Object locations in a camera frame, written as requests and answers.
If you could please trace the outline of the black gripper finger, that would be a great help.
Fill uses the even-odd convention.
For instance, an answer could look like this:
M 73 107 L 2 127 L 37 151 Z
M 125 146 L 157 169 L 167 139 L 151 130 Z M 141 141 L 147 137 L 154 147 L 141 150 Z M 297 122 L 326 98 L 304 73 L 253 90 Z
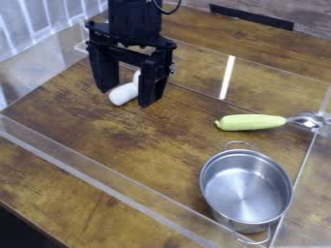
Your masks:
M 173 49 L 158 49 L 143 62 L 139 77 L 139 105 L 142 108 L 147 108 L 163 96 L 174 65 L 173 53 Z
M 89 52 L 97 86 L 106 93 L 119 84 L 119 59 L 106 48 L 89 45 Z

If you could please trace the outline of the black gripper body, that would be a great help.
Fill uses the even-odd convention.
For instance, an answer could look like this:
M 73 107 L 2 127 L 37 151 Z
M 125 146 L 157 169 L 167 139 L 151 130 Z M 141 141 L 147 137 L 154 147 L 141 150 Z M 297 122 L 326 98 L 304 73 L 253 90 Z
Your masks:
M 107 0 L 107 22 L 90 21 L 87 48 L 95 67 L 114 67 L 121 61 L 141 67 L 150 60 L 162 67 L 173 64 L 178 45 L 162 36 L 163 0 Z

